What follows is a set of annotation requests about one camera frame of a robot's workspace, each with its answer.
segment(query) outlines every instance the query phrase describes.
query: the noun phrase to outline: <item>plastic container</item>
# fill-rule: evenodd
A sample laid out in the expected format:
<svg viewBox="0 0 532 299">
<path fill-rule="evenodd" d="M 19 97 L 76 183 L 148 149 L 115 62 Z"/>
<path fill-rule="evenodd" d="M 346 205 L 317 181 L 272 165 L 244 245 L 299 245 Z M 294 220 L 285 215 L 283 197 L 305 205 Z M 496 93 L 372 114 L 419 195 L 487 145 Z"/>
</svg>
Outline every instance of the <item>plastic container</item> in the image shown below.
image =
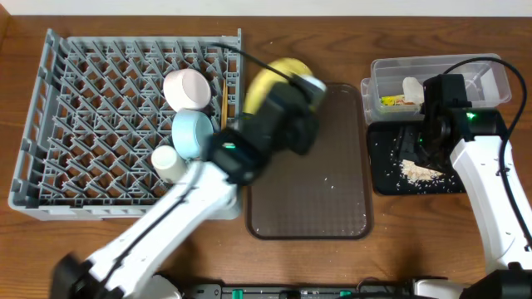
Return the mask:
<svg viewBox="0 0 532 299">
<path fill-rule="evenodd" d="M 466 54 L 377 59 L 372 63 L 372 76 L 362 80 L 361 93 L 366 123 L 394 120 L 423 120 L 418 105 L 386 106 L 383 96 L 403 94 L 405 77 L 415 77 L 421 84 L 443 73 L 449 67 L 469 58 L 496 54 Z M 477 61 L 456 68 L 451 74 L 462 74 L 467 98 L 473 107 L 495 107 L 511 99 L 505 68 L 492 61 Z"/>
<path fill-rule="evenodd" d="M 150 163 L 169 145 L 175 111 L 163 78 L 200 71 L 212 92 L 204 112 L 220 127 L 222 87 L 229 123 L 244 98 L 237 37 L 68 37 L 48 30 L 9 192 L 11 208 L 41 220 L 140 217 L 171 184 Z M 241 200 L 212 218 L 235 218 Z"/>
</svg>

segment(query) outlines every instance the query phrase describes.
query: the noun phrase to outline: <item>gray plastic dish rack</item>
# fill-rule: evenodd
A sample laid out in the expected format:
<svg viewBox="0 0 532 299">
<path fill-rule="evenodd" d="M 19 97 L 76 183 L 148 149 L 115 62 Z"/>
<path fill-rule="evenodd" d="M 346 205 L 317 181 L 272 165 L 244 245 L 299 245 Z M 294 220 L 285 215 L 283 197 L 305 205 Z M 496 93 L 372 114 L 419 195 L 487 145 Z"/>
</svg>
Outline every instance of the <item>gray plastic dish rack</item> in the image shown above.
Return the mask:
<svg viewBox="0 0 532 299">
<path fill-rule="evenodd" d="M 209 80 L 206 109 L 219 129 L 223 79 L 228 124 L 244 98 L 236 37 L 68 37 L 48 30 L 9 193 L 11 208 L 40 220 L 144 215 L 171 186 L 150 154 L 170 144 L 175 112 L 162 94 L 166 74 L 194 68 Z M 213 218 L 239 215 L 240 199 Z"/>
</svg>

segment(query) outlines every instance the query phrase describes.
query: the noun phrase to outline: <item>wooden table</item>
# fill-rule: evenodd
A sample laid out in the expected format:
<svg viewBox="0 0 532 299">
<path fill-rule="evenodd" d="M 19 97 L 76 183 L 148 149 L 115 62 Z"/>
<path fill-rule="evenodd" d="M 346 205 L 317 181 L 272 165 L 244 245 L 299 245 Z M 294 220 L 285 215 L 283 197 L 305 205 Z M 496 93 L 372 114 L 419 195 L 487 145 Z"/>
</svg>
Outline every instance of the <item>wooden table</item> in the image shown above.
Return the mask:
<svg viewBox="0 0 532 299">
<path fill-rule="evenodd" d="M 264 61 L 291 56 L 325 81 L 359 87 L 377 58 L 497 53 L 532 88 L 532 19 L 423 17 L 12 17 L 0 53 L 0 297 L 47 295 L 50 271 L 65 254 L 87 257 L 133 220 L 39 222 L 7 206 L 47 28 L 69 36 L 219 36 L 244 33 L 244 47 Z M 248 64 L 246 82 L 258 67 Z M 511 120 L 520 103 L 500 111 Z M 532 106 L 511 140 L 521 183 L 532 199 Z M 362 241 L 259 241 L 244 216 L 203 223 L 165 264 L 179 281 L 231 284 L 353 284 L 364 277 L 396 280 L 413 275 L 475 282 L 484 275 L 479 231 L 462 195 L 373 195 L 375 228 Z"/>
</svg>

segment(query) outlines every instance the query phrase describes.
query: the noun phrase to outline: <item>yellow label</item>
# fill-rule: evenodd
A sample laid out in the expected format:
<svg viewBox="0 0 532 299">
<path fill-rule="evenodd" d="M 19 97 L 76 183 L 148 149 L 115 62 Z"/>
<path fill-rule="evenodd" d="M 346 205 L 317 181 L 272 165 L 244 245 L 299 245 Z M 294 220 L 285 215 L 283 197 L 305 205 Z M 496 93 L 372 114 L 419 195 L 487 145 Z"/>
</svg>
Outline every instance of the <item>yellow label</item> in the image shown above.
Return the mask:
<svg viewBox="0 0 532 299">
<path fill-rule="evenodd" d="M 381 98 L 383 105 L 405 105 L 405 95 L 399 96 L 383 96 Z"/>
</svg>

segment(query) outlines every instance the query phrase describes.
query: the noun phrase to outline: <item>white ceramic cup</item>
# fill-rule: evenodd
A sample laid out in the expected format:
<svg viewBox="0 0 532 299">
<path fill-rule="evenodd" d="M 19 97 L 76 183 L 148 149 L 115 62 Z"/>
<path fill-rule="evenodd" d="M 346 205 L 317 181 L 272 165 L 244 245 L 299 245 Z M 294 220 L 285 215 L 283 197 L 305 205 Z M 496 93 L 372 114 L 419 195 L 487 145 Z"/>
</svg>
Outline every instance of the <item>white ceramic cup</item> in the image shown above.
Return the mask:
<svg viewBox="0 0 532 299">
<path fill-rule="evenodd" d="M 172 71 L 163 81 L 163 92 L 168 105 L 174 110 L 201 109 L 210 102 L 209 82 L 194 69 Z"/>
<path fill-rule="evenodd" d="M 209 117 L 198 111 L 179 110 L 172 122 L 174 147 L 183 159 L 198 158 L 213 132 Z"/>
<path fill-rule="evenodd" d="M 185 161 L 169 145 L 159 146 L 151 153 L 151 164 L 159 177 L 169 184 L 177 183 L 186 172 Z"/>
</svg>

